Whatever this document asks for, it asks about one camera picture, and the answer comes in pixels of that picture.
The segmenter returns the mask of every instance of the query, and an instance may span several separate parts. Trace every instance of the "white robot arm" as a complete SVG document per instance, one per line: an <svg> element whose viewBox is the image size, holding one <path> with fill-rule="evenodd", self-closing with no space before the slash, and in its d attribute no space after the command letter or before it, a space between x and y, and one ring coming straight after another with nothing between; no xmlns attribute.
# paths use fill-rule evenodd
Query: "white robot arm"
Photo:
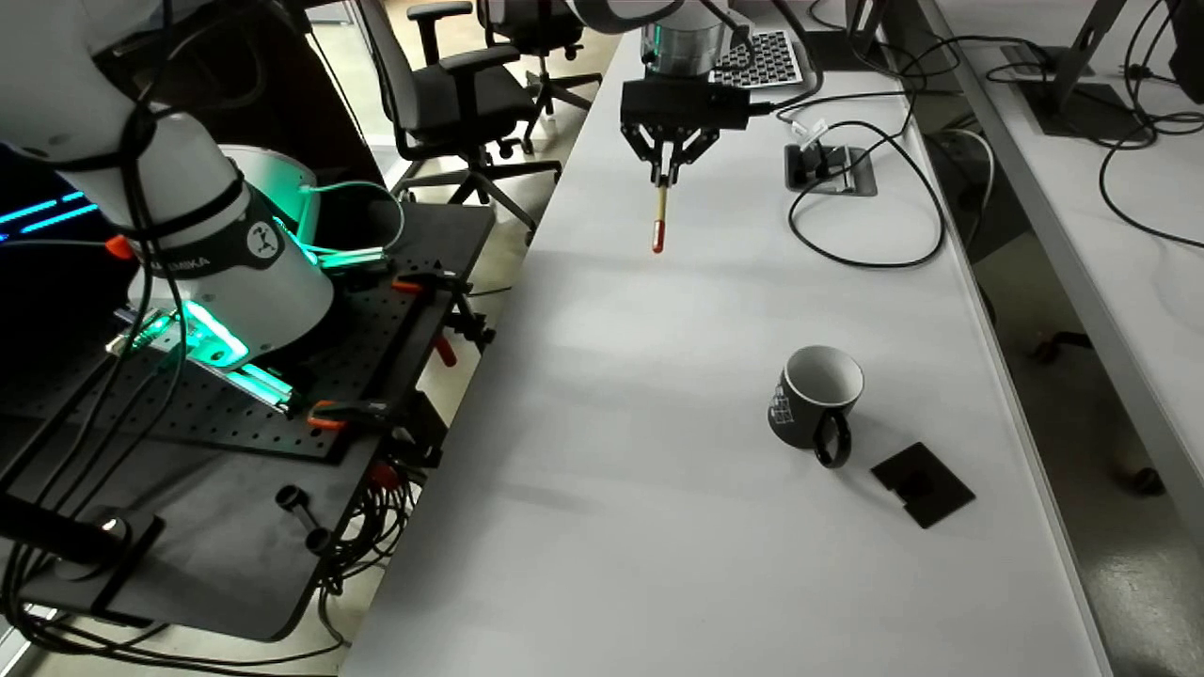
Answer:
<svg viewBox="0 0 1204 677"><path fill-rule="evenodd" d="M686 0L567 0L585 25L600 32L630 32L674 13Z"/></svg>
<svg viewBox="0 0 1204 677"><path fill-rule="evenodd" d="M172 0L172 18L204 2ZM98 72L95 53L158 30L164 8L164 0L5 0L0 142L53 165L131 240L153 238L158 257L143 250L158 273L153 310L201 323L190 331L190 357L235 371L305 339L332 310L335 284L196 117L143 117L143 142L126 139L131 117L147 107ZM137 223L122 160L140 165L151 234ZM164 277L177 283L190 308L171 299Z"/></svg>

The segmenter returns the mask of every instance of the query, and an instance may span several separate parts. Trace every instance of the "office chair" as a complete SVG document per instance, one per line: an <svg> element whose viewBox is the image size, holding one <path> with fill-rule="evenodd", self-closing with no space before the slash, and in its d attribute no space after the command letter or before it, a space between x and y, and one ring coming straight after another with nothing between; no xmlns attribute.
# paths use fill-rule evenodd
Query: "office chair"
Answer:
<svg viewBox="0 0 1204 677"><path fill-rule="evenodd" d="M441 55L436 21L444 13L468 13L461 2L418 2L409 18L423 30L424 68L409 68L383 0L345 0L345 10L363 25L363 36L373 53L379 100L397 127L399 155L409 160L397 193L454 183L453 203L483 195L483 203L507 208L531 234L536 215L527 215L511 195L498 186L506 176L555 171L560 160L515 160L498 165L488 142L501 155L511 155L511 127L536 121L537 106L531 95L506 72L507 58L520 58L511 43L495 43L480 53ZM462 159L468 168L418 176L431 159Z"/></svg>
<svg viewBox="0 0 1204 677"><path fill-rule="evenodd" d="M536 95L537 114L555 114L555 100L591 107L591 100L574 95L574 87L601 82L600 72L564 79L549 74L549 53L564 47L574 58L585 36L585 21L564 0L480 0L480 18L487 25L487 43L501 32L520 53L537 55L537 72L527 72L527 91ZM537 117L523 132L523 151L531 151L536 125Z"/></svg>

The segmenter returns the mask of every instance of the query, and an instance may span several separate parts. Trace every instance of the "wire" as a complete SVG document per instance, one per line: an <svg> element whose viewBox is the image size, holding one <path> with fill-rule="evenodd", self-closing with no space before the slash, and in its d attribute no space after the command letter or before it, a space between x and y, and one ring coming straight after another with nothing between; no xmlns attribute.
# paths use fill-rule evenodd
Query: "wire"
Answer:
<svg viewBox="0 0 1204 677"><path fill-rule="evenodd" d="M704 8L738 36L738 43L747 47L743 65L722 65L720 72L749 72L758 65L758 43L749 36L749 30L730 18L722 8L715 8L715 0L704 0Z"/></svg>
<svg viewBox="0 0 1204 677"><path fill-rule="evenodd" d="M495 288L473 288L468 297L501 297L501 293L511 293L515 284L495 284Z"/></svg>
<svg viewBox="0 0 1204 677"><path fill-rule="evenodd" d="M27 461L46 448L46 438L64 423L64 418L78 407L78 399L115 367L115 357L101 354L53 407L51 418L33 430L33 437L5 461L0 471L0 492L27 471Z"/></svg>
<svg viewBox="0 0 1204 677"><path fill-rule="evenodd" d="M921 53L911 53L911 58L901 68L901 74L908 79L911 68L921 68L926 55L947 47L947 53L951 53L951 65L947 65L947 68L940 68L940 72L926 72L926 68L921 68L921 72L920 72L920 74L921 74L921 87L930 87L930 79L947 74L947 72L955 72L955 68L962 65L962 53L951 47L951 43L1024 43L1024 47L1031 47L1035 55L1041 55L1041 74L1054 72L1054 53L1041 47L1041 43L1035 43L1035 42L1029 42L1029 36L1013 36L1013 32L951 32L951 36L940 36L940 42L926 43Z"/></svg>
<svg viewBox="0 0 1204 677"><path fill-rule="evenodd" d="M871 127L871 132L880 139L880 142L872 142L871 151L863 151L852 165L843 165L843 171L852 171L855 165L871 160L871 155L872 155L878 145L886 145L886 142L911 165L911 171L921 181L921 186L930 193L930 198L934 198L934 208L936 208L936 240L934 240L930 250L921 250L921 257L915 257L915 259L852 259L852 257L840 257L840 250L811 240L811 238L802 234L802 225L799 225L799 203L802 203L816 183L802 186L802 193L793 195L792 209L786 209L786 225L792 225L793 240L802 240L807 247L813 247L816 257L823 257L823 259L832 259L832 263L857 267L857 272L903 272L903 267L921 267L921 263L936 259L940 247L944 247L944 240L947 240L944 208L940 208L940 195L936 195L934 181L921 171L921 165L895 142L901 132L893 134L893 132L886 132L886 127L878 127L878 125L871 125L871 121L840 121L840 125L832 125L832 132L834 132L834 127Z"/></svg>
<svg viewBox="0 0 1204 677"><path fill-rule="evenodd" d="M996 160L996 155L993 155L990 139L986 139L986 134L977 134L975 127L947 127L947 134L975 139L975 142L984 145L984 159L986 159L984 203L977 203L977 215L975 215L975 223L972 223L972 229L967 229L967 243L975 243L975 240L977 240L977 234L984 234L984 223L986 223L986 209L990 209L993 186L996 186L996 165L1000 165L1000 160Z"/></svg>
<svg viewBox="0 0 1204 677"><path fill-rule="evenodd" d="M151 641L153 635L164 635L171 625L151 625L151 628L143 628L140 635L131 635L131 638L126 638L126 641L116 641L116 646L140 646L140 641Z"/></svg>
<svg viewBox="0 0 1204 677"><path fill-rule="evenodd" d="M1168 234L1168 229L1157 229L1139 219L1133 219L1110 193L1110 165L1122 151L1146 151L1146 145L1124 145L1128 139L1115 139L1110 151L1104 155L1099 160L1099 171L1097 171L1097 186L1099 186L1099 198L1133 229L1147 234L1147 238L1159 238L1159 240L1173 240L1173 243L1187 243L1187 247L1204 247L1204 240L1192 240L1192 238L1182 238L1182 234Z"/></svg>
<svg viewBox="0 0 1204 677"><path fill-rule="evenodd" d="M1147 21L1152 21L1152 13L1157 13L1159 8L1162 8L1162 0L1157 0L1157 2L1139 13L1137 30L1128 32L1128 43L1124 43L1124 95L1128 95L1128 106L1133 106L1137 121L1147 125L1152 134L1196 134L1196 132L1204 132L1204 114L1202 114L1202 107L1187 107L1187 114L1147 114L1146 100L1139 100L1146 82L1147 82L1147 79L1162 79L1162 74L1152 72L1152 55L1157 55L1159 42L1168 36L1173 13L1178 13L1187 2L1182 2L1182 0L1171 2L1171 10L1168 10L1168 18L1159 21L1157 36L1147 42L1146 55L1133 58L1139 32L1147 30Z"/></svg>
<svg viewBox="0 0 1204 677"><path fill-rule="evenodd" d="M131 229L137 229L137 238L147 243L147 257L143 257L143 267L147 267L147 272L143 272L143 297L140 297L140 308L137 308L137 319L131 319L131 333L137 333L137 331L143 327L143 319L147 319L147 303L151 303L151 259L164 259L158 240L153 240L153 234L151 234L153 223L151 223L151 208L147 208L143 176L140 176L140 159L137 159L140 132L147 132L143 125L153 121L153 117L151 117L151 96L153 96L153 87L164 82L164 74L171 72L171 65L172 65L190 43L196 43L209 30L214 30L214 25L222 25L222 21L226 21L226 18L220 18L220 21L204 25L204 30L196 30L196 32L190 32L177 47L171 47L171 53L164 55L153 79L151 79L151 82L143 87L143 95L137 96L137 106L131 106L131 114L128 114L128 125L126 125L126 134L122 134L122 183L126 183L126 195L128 195ZM147 423L143 423L143 430L131 437L131 443L110 461L110 471L101 475L101 481L91 483L91 492L78 501L74 511L84 511L87 501L91 501L91 495L116 475L116 466L140 448L140 438L153 430L153 421L167 413L167 407L171 407L171 399L172 399L172 392L177 392L177 376L181 376L184 348L190 348L190 327L184 327L184 303L181 303L177 277L172 277L171 272L164 272L164 277L167 277L167 284L171 284L171 293L172 293L172 303L177 303L177 314L181 314L181 323L177 323L177 327L181 327L181 339L177 339L177 348L172 348L172 354L177 354L177 371L172 371L172 379L171 379L171 392L167 392L158 413L147 418ZM91 423L95 423L98 408L105 407L110 388L116 384L128 354L131 354L131 348L122 348L122 354L116 354L116 364L105 367L105 384L101 384L101 392L98 392L98 399L95 399L95 407L91 407L91 413L87 413L87 421L84 421L71 451L68 451L64 461L59 461L64 471L78 460L78 451L84 451L84 443L87 443L87 437L91 437ZM128 407L116 413L110 437L95 448L95 455L87 460L87 466L78 471L78 477L64 488L59 502L71 501L74 488L84 488L87 471L101 460L105 443L116 437L126 413L128 413L137 403L140 403L140 396L131 396ZM59 477L64 471L53 471L53 475L51 475L51 481L41 483L41 495L53 492L53 483L57 483L57 477ZM235 672L235 670L226 670L226 665L279 665L279 663L284 663L284 658L271 658L271 663L209 663L209 658L153 653L153 651L110 641L110 638L101 638L101 635L78 631L78 628L59 625L59 621L31 618L27 604L24 604L24 596L21 596L21 590L24 590L24 581L27 581L31 576L37 576L46 564L51 564L46 552L37 557L37 550L17 545L10 557L7 557L7 566L5 566L5 618L7 618L31 641L37 641L37 646L64 651L64 653L105 653L105 658L137 663L137 665L211 670L211 672Z"/></svg>
<svg viewBox="0 0 1204 677"><path fill-rule="evenodd" d="M338 641L338 646L349 646L349 638L338 631L338 625L332 621L332 595L329 590L318 590L318 618L320 618L320 625L332 631L332 638Z"/></svg>

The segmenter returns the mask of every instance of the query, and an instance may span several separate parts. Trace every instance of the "white table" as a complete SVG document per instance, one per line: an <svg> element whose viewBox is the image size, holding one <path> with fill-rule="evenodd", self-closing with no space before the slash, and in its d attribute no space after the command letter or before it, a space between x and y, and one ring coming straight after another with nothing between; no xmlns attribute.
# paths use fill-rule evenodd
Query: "white table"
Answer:
<svg viewBox="0 0 1204 677"><path fill-rule="evenodd" d="M1070 43L1090 0L921 0L940 32L1015 32ZM1097 53L1097 79L1119 82L1124 42L1147 2L1128 2ZM1009 82L984 82L996 47L967 47L959 72L967 100L993 139L1015 195L1049 250L1147 455L1157 460L1187 526L1204 541L1204 250L1137 234L1115 219L1097 186L1104 145L1041 134ZM1147 82L1152 107L1189 107L1178 87ZM1115 198L1159 229L1204 238L1204 134L1168 139L1122 155Z"/></svg>
<svg viewBox="0 0 1204 677"><path fill-rule="evenodd" d="M649 165L619 132L633 74L630 36L345 677L1110 672L962 250L895 273L807 250L786 132L758 121L683 171L650 257ZM895 127L903 100L823 117ZM921 250L926 193L901 159L878 171L878 198L813 203L813 238ZM813 342L865 367L840 475L763 421ZM911 438L977 492L934 530L871 475Z"/></svg>

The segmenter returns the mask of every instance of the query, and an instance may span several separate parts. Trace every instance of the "green light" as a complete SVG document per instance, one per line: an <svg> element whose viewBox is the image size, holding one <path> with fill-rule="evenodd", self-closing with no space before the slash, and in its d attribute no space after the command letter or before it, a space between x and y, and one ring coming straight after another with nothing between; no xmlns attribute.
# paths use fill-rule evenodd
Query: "green light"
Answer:
<svg viewBox="0 0 1204 677"><path fill-rule="evenodd" d="M274 219L274 225L279 225L279 234L285 234L285 238L296 243L296 250L301 250L313 267L320 267L313 243L305 243L305 240L301 240L293 229L285 229L279 219Z"/></svg>
<svg viewBox="0 0 1204 677"><path fill-rule="evenodd" d="M220 323L204 303L184 299L184 319L190 319L191 361L222 371L249 361L253 348L226 323Z"/></svg>
<svg viewBox="0 0 1204 677"><path fill-rule="evenodd" d="M318 250L318 267L320 272L367 267L367 263L378 263L378 259L383 259L383 247L345 247L345 250L320 247Z"/></svg>
<svg viewBox="0 0 1204 677"><path fill-rule="evenodd" d="M226 379L239 392L269 403L271 408L290 408L290 403L293 403L293 388L285 379L279 379L274 371L265 371L258 364L243 364L239 371L226 371Z"/></svg>
<svg viewBox="0 0 1204 677"><path fill-rule="evenodd" d="M220 323L204 303L184 299L184 323L190 323L190 361L231 371L249 361L249 344ZM153 314L137 344L153 342L164 354L171 354L181 342L181 314Z"/></svg>

